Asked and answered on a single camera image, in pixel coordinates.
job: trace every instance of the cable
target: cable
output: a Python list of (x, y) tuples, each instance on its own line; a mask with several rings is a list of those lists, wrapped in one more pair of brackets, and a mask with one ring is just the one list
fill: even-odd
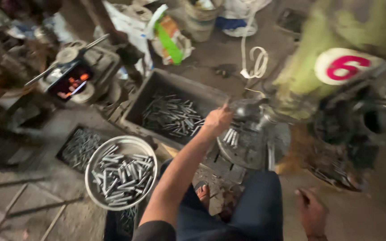
[(260, 0), (253, 0), (250, 3), (252, 3), (252, 7), (250, 9), (250, 16), (248, 18), (247, 27), (245, 28), (244, 36), (242, 37), (241, 41), (241, 53), (242, 53), (242, 71), (241, 74), (248, 79), (248, 82), (250, 79), (253, 78), (261, 78), (266, 73), (266, 69), (268, 66), (268, 60), (269, 55), (268, 52), (262, 47), (254, 47), (250, 50), (250, 60), (254, 61), (254, 51), (256, 49), (260, 50), (259, 55), (256, 58), (256, 62), (254, 64), (254, 70), (252, 70), (250, 73), (247, 71), (247, 59), (245, 57), (245, 39), (247, 37), (247, 33), (249, 28), (251, 27), (251, 24), (253, 23), (254, 16), (256, 15), (256, 12), (259, 8)]

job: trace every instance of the metal plate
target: metal plate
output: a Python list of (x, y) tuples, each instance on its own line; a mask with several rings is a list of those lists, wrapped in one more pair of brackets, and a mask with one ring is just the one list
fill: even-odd
[[(110, 207), (105, 202), (105, 197), (98, 193), (98, 190), (96, 189), (96, 185), (92, 183), (92, 181), (94, 180), (92, 175), (92, 170), (98, 165), (98, 163), (103, 157), (104, 152), (114, 144), (117, 144), (119, 146), (115, 154), (142, 154), (142, 155), (152, 156), (154, 159), (154, 168), (153, 168), (154, 177), (150, 185), (150, 188), (145, 194), (142, 195), (140, 199), (136, 200), (135, 202), (129, 205)], [(149, 194), (150, 190), (152, 189), (151, 187), (153, 187), (154, 182), (156, 181), (156, 177), (157, 177), (157, 158), (156, 158), (156, 154), (153, 151), (153, 148), (147, 142), (145, 142), (139, 137), (132, 136), (132, 135), (122, 135), (108, 140), (95, 151), (93, 156), (90, 158), (89, 164), (86, 168), (85, 182), (86, 182), (86, 189), (90, 198), (98, 206), (107, 210), (120, 211), (120, 210), (125, 210), (127, 208), (133, 207), (137, 203), (141, 202), (147, 196), (147, 194)]]

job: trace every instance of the dark trousers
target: dark trousers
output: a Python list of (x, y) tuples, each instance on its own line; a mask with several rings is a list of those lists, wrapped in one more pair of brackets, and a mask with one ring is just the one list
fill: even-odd
[[(171, 160), (161, 167), (164, 173)], [(190, 185), (181, 201), (177, 221), (177, 240), (198, 240), (216, 230), (240, 230), (259, 240), (282, 240), (281, 183), (275, 172), (256, 172), (247, 180), (230, 223), (215, 220), (202, 205)]]

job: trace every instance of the bucket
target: bucket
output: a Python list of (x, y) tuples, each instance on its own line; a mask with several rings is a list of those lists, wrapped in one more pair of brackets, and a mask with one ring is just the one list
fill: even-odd
[(224, 0), (211, 0), (215, 9), (204, 10), (195, 7), (189, 0), (181, 0), (186, 11), (187, 31), (196, 42), (205, 42), (211, 36), (215, 19), (222, 11)]

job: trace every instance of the number 6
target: number 6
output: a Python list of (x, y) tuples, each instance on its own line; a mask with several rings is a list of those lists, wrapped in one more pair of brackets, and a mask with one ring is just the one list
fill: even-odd
[[(327, 76), (333, 80), (348, 80), (349, 78), (355, 76), (359, 69), (351, 62), (356, 62), (358, 65), (363, 67), (370, 66), (370, 60), (366, 58), (353, 55), (342, 56), (330, 64), (330, 67), (327, 69)], [(338, 69), (346, 69), (348, 72), (342, 76), (336, 75), (335, 72)]]

